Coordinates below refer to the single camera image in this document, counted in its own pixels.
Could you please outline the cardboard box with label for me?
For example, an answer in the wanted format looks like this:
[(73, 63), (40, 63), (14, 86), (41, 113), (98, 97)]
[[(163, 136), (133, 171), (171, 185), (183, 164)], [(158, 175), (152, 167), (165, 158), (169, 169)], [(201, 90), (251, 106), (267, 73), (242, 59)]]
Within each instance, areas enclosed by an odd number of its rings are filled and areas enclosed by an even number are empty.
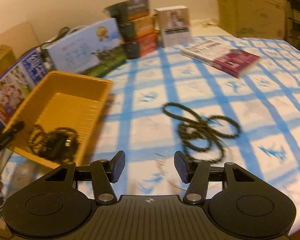
[(0, 77), (16, 62), (14, 52), (7, 45), (0, 45)]

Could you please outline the top black food bowl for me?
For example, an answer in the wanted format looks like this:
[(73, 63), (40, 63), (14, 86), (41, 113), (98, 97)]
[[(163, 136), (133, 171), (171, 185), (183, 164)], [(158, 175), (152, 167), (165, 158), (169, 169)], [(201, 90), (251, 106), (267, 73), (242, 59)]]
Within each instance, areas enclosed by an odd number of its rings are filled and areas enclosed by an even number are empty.
[(150, 14), (150, 0), (128, 0), (105, 7), (105, 11), (117, 23), (126, 23)]

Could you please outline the yellow plastic tray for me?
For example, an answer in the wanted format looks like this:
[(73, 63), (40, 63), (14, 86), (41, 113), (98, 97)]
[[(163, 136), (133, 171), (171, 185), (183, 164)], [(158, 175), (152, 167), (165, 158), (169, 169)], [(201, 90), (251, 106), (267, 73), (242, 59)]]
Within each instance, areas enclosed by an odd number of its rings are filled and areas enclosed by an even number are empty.
[(41, 125), (46, 132), (59, 127), (70, 127), (78, 134), (79, 146), (74, 162), (80, 165), (84, 156), (95, 147), (98, 121), (113, 85), (113, 81), (107, 79), (49, 72), (7, 124), (6, 128), (10, 128), (15, 122), (24, 122), (24, 128), (15, 135), (8, 149), (46, 167), (56, 168), (58, 163), (31, 153), (27, 146), (30, 131), (35, 124)]

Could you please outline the AutoCAD book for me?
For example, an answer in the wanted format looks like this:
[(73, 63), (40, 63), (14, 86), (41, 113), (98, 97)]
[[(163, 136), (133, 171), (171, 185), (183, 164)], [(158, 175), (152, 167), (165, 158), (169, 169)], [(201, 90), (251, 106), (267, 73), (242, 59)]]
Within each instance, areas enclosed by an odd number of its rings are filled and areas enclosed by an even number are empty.
[(191, 44), (181, 49), (180, 53), (235, 78), (239, 78), (260, 59), (255, 54), (213, 40)]

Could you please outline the large cardboard box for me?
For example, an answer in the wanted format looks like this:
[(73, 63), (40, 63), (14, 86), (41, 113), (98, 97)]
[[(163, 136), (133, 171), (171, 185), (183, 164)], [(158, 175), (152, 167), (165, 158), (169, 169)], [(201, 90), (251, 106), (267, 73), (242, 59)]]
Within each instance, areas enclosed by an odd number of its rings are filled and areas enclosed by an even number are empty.
[(282, 40), (285, 0), (218, 0), (219, 27), (235, 37)]

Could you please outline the middle orange food box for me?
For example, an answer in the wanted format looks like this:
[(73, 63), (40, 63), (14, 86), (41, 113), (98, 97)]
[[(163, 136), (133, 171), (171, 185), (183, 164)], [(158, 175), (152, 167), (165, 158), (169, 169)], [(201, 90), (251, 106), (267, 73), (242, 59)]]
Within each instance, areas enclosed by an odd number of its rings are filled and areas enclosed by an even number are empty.
[(125, 42), (140, 39), (154, 32), (154, 16), (148, 15), (118, 25)]

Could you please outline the bottom red food box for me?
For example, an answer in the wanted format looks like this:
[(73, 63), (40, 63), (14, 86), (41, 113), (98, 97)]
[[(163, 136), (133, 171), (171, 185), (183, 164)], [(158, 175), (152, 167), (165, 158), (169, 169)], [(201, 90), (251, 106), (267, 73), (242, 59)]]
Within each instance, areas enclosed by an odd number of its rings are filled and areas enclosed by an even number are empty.
[(126, 57), (131, 60), (143, 57), (155, 51), (158, 47), (157, 42), (158, 33), (153, 32), (135, 41), (124, 43), (122, 47), (125, 51)]

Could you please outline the black strap gold watch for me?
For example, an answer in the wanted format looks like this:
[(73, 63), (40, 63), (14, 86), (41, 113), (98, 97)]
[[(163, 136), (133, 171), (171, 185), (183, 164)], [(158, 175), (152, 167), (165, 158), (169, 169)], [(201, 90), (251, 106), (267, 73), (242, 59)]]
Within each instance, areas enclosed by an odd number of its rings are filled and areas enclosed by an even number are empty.
[(78, 147), (77, 132), (70, 127), (58, 127), (47, 133), (42, 156), (50, 161), (66, 163), (74, 161)]

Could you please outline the small white product box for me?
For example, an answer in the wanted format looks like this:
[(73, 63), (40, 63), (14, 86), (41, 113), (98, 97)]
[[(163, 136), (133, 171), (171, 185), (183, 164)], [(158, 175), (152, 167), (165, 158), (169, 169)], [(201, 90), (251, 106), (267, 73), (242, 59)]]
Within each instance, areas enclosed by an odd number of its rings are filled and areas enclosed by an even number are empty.
[(189, 9), (184, 5), (154, 9), (159, 25), (162, 46), (190, 43)]

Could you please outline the white cow milk carton box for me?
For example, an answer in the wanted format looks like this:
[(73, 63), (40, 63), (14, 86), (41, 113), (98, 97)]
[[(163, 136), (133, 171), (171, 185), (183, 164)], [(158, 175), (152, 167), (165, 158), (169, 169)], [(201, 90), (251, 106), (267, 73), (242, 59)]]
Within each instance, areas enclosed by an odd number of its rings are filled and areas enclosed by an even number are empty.
[(126, 62), (121, 43), (117, 21), (109, 18), (61, 38), (45, 50), (58, 71), (103, 77)]

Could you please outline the blue cartoon milk carton box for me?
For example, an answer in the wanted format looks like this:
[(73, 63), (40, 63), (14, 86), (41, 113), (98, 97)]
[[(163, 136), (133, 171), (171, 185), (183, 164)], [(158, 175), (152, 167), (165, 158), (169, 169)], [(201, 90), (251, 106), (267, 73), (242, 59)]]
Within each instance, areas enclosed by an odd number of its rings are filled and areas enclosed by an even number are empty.
[(38, 50), (30, 50), (0, 77), (0, 130), (48, 73)]

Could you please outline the blue checkered bed sheet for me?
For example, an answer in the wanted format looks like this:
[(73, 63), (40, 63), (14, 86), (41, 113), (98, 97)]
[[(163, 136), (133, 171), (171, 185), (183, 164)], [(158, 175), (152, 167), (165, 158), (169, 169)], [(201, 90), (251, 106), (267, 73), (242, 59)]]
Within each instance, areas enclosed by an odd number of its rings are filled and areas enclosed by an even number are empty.
[[(260, 59), (236, 79), (178, 46), (110, 74), (94, 149), (6, 200), (12, 238), (288, 239), (300, 220), (300, 52), (280, 41), (217, 41)], [(47, 133), (35, 124), (27, 140), (41, 158)], [(117, 202), (99, 204), (90, 164), (119, 151)], [(210, 164), (201, 204), (183, 202), (177, 151)]]

